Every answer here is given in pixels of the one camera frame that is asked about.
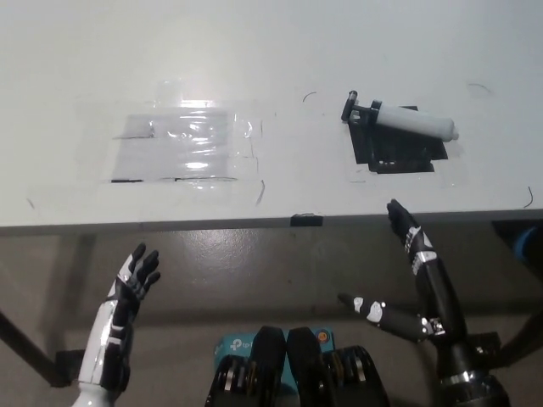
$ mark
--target gray floor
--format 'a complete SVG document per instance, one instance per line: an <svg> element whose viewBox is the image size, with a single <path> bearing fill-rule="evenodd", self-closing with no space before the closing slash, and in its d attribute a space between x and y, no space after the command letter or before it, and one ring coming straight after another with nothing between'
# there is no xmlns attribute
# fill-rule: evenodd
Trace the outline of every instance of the gray floor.
<svg viewBox="0 0 543 407"><path fill-rule="evenodd" d="M448 265L472 332L507 340L541 303L540 284L490 225L428 226ZM351 228L193 231L0 239L0 308L50 354L84 347L94 313L140 242L160 250L163 279L137 321L132 380L118 405L199 406L217 339L263 324L331 326L338 346L372 354L395 405L435 405L432 349L346 317L347 290L415 302L400 244L385 224ZM76 386L50 389L0 344L0 406L69 406ZM541 405L543 353L497 372L513 405Z"/></svg>

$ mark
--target blue box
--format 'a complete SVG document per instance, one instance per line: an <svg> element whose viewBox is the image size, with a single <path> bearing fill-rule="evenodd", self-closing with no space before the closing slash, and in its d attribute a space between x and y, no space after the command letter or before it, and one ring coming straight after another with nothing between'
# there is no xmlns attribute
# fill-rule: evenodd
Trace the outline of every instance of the blue box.
<svg viewBox="0 0 543 407"><path fill-rule="evenodd" d="M333 333L330 328L310 328L315 337L321 344L322 352L334 350ZM288 330L283 330L285 339L288 335ZM236 356L243 356L248 358L251 355L251 349L253 346L253 339L255 339L256 332L254 333L234 333L232 335L226 335L221 338L219 343L215 346L215 369L219 366L222 358L228 354ZM288 356L285 359L285 366L283 368L283 375L281 376L281 394L298 394L296 383L290 371L290 364L288 362Z"/></svg>

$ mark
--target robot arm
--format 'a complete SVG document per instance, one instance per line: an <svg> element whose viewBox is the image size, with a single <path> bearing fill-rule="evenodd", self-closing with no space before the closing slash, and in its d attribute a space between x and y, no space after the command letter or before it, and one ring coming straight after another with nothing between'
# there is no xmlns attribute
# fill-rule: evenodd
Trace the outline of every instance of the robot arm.
<svg viewBox="0 0 543 407"><path fill-rule="evenodd" d="M128 256L98 309L79 373L80 396L73 407L112 407L126 390L132 323L148 290L160 278L155 271L159 253L154 250L140 261L144 253L145 245L141 243Z"/></svg>

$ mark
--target black holder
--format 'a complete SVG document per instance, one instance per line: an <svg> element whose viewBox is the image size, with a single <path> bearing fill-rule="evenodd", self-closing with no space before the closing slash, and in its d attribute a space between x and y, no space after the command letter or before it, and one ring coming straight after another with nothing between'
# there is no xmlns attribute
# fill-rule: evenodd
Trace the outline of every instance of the black holder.
<svg viewBox="0 0 543 407"><path fill-rule="evenodd" d="M357 95L350 92L341 114L349 125L357 164L368 164L378 174L405 174L434 172L433 160L448 159L440 139L376 125L381 102L374 100L370 108L364 108L355 104ZM417 106L402 107L418 110ZM353 112L360 118L352 118Z"/></svg>

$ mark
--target metal ring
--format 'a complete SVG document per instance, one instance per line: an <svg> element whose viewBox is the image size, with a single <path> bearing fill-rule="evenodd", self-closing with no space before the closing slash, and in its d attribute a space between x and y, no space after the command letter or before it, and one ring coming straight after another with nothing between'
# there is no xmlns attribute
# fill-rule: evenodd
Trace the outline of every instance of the metal ring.
<svg viewBox="0 0 543 407"><path fill-rule="evenodd" d="M470 383L476 380L486 377L486 373L483 371L463 371L459 375L446 377L441 380L441 386L447 387L459 383Z"/></svg>

